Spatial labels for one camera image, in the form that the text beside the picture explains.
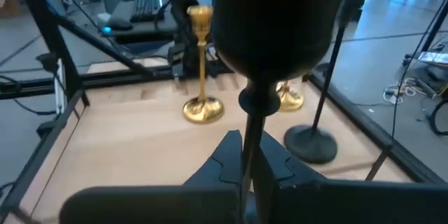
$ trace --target cable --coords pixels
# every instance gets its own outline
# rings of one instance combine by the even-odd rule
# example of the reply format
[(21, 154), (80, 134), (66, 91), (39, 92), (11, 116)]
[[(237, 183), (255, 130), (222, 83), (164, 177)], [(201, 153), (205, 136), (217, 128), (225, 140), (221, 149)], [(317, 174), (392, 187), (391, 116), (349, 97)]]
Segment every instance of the cable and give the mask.
[[(21, 90), (20, 83), (18, 81), (14, 80), (12, 78), (9, 78), (7, 76), (0, 76), (0, 78), (14, 83), (16, 85), (16, 92), (19, 92)], [(56, 114), (56, 111), (36, 111), (36, 110), (34, 110), (32, 108), (29, 108), (29, 107), (25, 106), (20, 101), (18, 101), (16, 98), (13, 98), (13, 101), (17, 105), (19, 105), (22, 109), (24, 109), (24, 110), (26, 110), (28, 112), (34, 113), (34, 114), (36, 114), (38, 116), (50, 116), (50, 115)]]
[(8, 187), (14, 187), (15, 182), (8, 182), (5, 183), (3, 185), (0, 185), (0, 199), (3, 197), (4, 193), (5, 193), (5, 189), (7, 189)]
[(390, 99), (386, 98), (386, 95), (393, 95), (397, 97), (397, 104), (403, 103), (403, 98), (400, 96), (401, 94), (405, 94), (408, 97), (413, 97), (417, 94), (420, 95), (426, 95), (426, 93), (417, 86), (417, 80), (415, 78), (406, 78), (404, 81), (404, 84), (399, 89), (398, 87), (399, 83), (396, 83), (394, 85), (389, 85), (386, 87), (383, 91), (383, 100), (385, 102), (395, 104), (395, 102), (392, 102)]
[(431, 130), (438, 136), (448, 136), (448, 132), (440, 131), (435, 123), (435, 117), (437, 116), (437, 113), (446, 103), (448, 103), (448, 100), (444, 99), (439, 104), (437, 104), (437, 106), (434, 108), (433, 112), (429, 115), (428, 118)]

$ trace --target black round base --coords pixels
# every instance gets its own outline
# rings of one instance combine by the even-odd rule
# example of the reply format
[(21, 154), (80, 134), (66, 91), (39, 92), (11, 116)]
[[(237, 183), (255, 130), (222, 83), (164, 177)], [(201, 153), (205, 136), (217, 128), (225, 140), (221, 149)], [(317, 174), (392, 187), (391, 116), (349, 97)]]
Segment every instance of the black round base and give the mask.
[(336, 141), (331, 134), (319, 128), (312, 135), (310, 126), (294, 126), (285, 133), (284, 141), (288, 151), (310, 164), (323, 165), (336, 157)]

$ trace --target brass candlestick base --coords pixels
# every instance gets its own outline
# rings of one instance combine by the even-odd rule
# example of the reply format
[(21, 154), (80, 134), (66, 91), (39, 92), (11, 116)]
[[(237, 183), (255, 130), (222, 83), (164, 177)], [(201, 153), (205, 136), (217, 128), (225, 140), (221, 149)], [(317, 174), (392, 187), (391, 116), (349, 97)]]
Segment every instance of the brass candlestick base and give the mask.
[(277, 94), (280, 97), (280, 109), (281, 112), (291, 112), (299, 110), (305, 98), (302, 94), (298, 94), (291, 90), (288, 82), (282, 83), (277, 89)]
[(223, 117), (224, 104), (213, 97), (207, 97), (204, 101), (196, 97), (183, 105), (183, 114), (192, 123), (212, 123)]

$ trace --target black metal frame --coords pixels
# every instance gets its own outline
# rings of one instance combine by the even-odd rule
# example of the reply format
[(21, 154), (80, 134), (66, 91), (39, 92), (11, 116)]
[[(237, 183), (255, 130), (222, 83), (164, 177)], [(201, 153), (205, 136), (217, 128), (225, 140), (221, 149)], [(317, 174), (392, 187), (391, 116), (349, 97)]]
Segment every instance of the black metal frame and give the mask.
[[(19, 209), (20, 202), (25, 195), (29, 185), (34, 179), (34, 176), (41, 167), (46, 155), (53, 147), (60, 132), (64, 129), (69, 116), (75, 109), (75, 105), (81, 99), (85, 106), (89, 106), (89, 101), (85, 95), (84, 89), (90, 88), (105, 88), (117, 85), (126, 85), (147, 81), (161, 81), (173, 79), (176, 77), (195, 78), (196, 76), (189, 76), (188, 74), (176, 73), (175, 66), (158, 66), (146, 68), (140, 64), (134, 63), (127, 59), (120, 53), (116, 52), (111, 47), (103, 44), (95, 37), (89, 35), (75, 24), (65, 20), (58, 14), (50, 11), (46, 0), (26, 0), (31, 14), (34, 16), (36, 24), (48, 46), (50, 52), (58, 55), (63, 62), (64, 70), (66, 72), (67, 85), (67, 99), (69, 103), (65, 112), (60, 115), (54, 124), (51, 132), (42, 139), (36, 150), (31, 155), (28, 163), (25, 165), (22, 173), (15, 182), (10, 193), (0, 207), (0, 224), (3, 223), (4, 218), (8, 214), (15, 214), (17, 217), (26, 217), (21, 209)], [(62, 26), (74, 33), (81, 39), (84, 39), (94, 47), (102, 52), (110, 55), (113, 59), (129, 67), (129, 70), (111, 71), (106, 73), (89, 73), (79, 75), (75, 64), (70, 56), (67, 46), (62, 38), (59, 30)], [(216, 62), (216, 67), (221, 67), (220, 62)], [(230, 72), (226, 67), (221, 67), (218, 71), (221, 73)], [(317, 72), (313, 72), (310, 81), (318, 88), (323, 87), (324, 78)], [(35, 95), (46, 95), (54, 92), (54, 83), (51, 78), (28, 80), (20, 82), (20, 91), (17, 91), (17, 85), (14, 83), (2, 85), (3, 93), (0, 99), (11, 99), (17, 97), (28, 97)], [(423, 163), (416, 159), (413, 154), (401, 146), (395, 139), (385, 132), (378, 124), (372, 121), (364, 114), (356, 105), (351, 103), (343, 94), (341, 94), (335, 87), (330, 86), (328, 91), (328, 98), (353, 122), (359, 127), (371, 140), (380, 148), (384, 149), (388, 144), (393, 143), (393, 148), (389, 153), (389, 157), (396, 162), (401, 169), (403, 169), (409, 177), (416, 182), (424, 183), (445, 183), (437, 174), (432, 172)]]

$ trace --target white cable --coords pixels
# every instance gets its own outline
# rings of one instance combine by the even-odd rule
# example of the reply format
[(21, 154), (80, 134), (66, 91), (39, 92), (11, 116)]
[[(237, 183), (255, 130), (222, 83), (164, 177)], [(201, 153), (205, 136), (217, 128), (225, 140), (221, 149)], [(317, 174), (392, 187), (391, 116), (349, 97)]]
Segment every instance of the white cable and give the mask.
[(413, 97), (417, 94), (426, 95), (426, 93), (420, 87), (417, 87), (417, 81), (415, 78), (406, 78), (401, 85), (401, 92), (398, 91), (399, 86), (399, 83), (387, 86), (383, 91), (383, 100), (390, 104), (394, 104), (391, 101), (391, 98), (386, 97), (387, 92), (394, 92), (393, 96), (397, 97), (397, 104), (401, 104), (404, 101), (403, 98), (401, 96), (398, 96), (397, 94), (404, 93), (408, 97)]

